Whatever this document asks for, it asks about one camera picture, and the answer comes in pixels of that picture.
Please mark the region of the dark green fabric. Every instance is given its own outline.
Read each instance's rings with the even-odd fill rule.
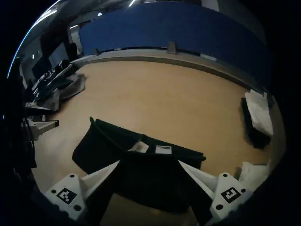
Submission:
[[[80,168],[91,174],[118,160],[123,160],[126,167],[121,178],[122,183],[117,186],[116,193],[160,210],[187,211],[189,205],[183,197],[184,193],[181,192],[177,174],[176,172],[173,174],[173,169],[166,165],[171,161],[181,160],[200,168],[201,162],[205,160],[202,153],[156,140],[99,119],[94,121],[90,118],[90,121],[88,132],[72,156]],[[149,145],[147,152],[128,151],[139,140]],[[171,146],[172,154],[156,154],[157,145]],[[133,155],[139,157],[135,158],[137,161],[133,161]]]

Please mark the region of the white cloth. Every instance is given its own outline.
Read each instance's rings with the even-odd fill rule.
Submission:
[[[254,192],[266,180],[268,174],[269,164],[261,166],[253,165],[249,162],[242,162],[242,172],[239,177],[239,182]]]
[[[266,93],[262,96],[260,93],[251,90],[249,93],[245,93],[245,97],[253,127],[270,137],[273,136],[273,125]]]

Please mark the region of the blue wall panel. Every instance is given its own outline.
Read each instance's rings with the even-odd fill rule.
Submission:
[[[248,29],[227,16],[181,2],[134,5],[102,15],[80,30],[83,52],[125,47],[166,47],[203,53],[234,65],[265,86],[272,56]]]

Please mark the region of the desk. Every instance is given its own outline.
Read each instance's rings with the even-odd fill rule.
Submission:
[[[34,176],[46,191],[68,173],[84,176],[72,153],[89,116],[204,153],[201,170],[234,175],[242,161],[267,163],[271,146],[254,149],[245,137],[240,99],[245,88],[199,70],[142,61],[88,64],[85,90],[48,118],[59,127],[36,142]]]

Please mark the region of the garment label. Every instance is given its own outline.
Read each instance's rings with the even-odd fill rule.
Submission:
[[[171,154],[172,153],[172,148],[171,146],[156,146],[156,151],[157,154]]]
[[[148,145],[143,143],[142,141],[138,141],[129,151],[137,151],[141,153],[145,153],[148,150]]]

